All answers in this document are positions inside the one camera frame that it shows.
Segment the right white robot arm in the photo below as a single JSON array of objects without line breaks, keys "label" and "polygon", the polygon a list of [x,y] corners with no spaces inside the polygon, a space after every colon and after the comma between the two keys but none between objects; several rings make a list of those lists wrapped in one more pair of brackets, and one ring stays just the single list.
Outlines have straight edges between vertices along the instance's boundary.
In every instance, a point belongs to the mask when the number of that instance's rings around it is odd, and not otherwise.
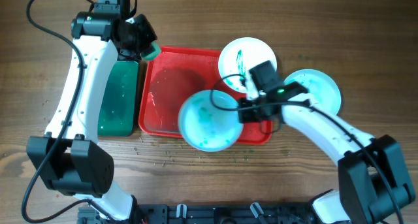
[{"label": "right white robot arm", "polygon": [[379,223],[416,199],[399,143],[376,138],[326,110],[298,82],[284,84],[270,61],[239,74],[238,82],[256,98],[239,100],[243,123],[278,118],[318,146],[338,167],[339,188],[313,200],[322,223]]}]

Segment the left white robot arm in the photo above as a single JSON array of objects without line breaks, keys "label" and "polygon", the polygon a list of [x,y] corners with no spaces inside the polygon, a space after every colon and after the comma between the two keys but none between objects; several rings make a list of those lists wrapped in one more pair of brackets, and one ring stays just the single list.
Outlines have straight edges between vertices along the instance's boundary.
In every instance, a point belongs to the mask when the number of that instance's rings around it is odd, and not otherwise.
[{"label": "left white robot arm", "polygon": [[136,198],[114,181],[114,160],[98,145],[106,83],[120,57],[155,59],[155,31],[138,0],[90,1],[71,24],[72,60],[56,112],[43,136],[32,136],[27,155],[45,187],[87,203],[101,223],[145,223]]}]

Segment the white plate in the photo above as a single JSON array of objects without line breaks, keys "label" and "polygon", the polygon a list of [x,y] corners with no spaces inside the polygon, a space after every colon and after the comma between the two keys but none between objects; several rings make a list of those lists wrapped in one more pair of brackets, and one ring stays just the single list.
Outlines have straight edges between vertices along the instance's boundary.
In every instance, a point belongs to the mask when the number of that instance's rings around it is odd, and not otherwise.
[{"label": "white plate", "polygon": [[298,82],[308,89],[322,107],[337,115],[342,105],[342,95],[336,82],[327,74],[314,70],[302,69],[290,74],[284,84]]}]

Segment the green sponge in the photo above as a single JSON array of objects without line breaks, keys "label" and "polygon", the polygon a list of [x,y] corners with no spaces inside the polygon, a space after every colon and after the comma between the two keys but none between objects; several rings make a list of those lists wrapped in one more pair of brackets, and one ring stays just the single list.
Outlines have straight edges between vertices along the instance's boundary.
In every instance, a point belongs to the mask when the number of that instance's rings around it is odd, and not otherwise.
[{"label": "green sponge", "polygon": [[150,46],[143,51],[140,56],[144,61],[153,61],[161,53],[161,48],[153,41]]}]

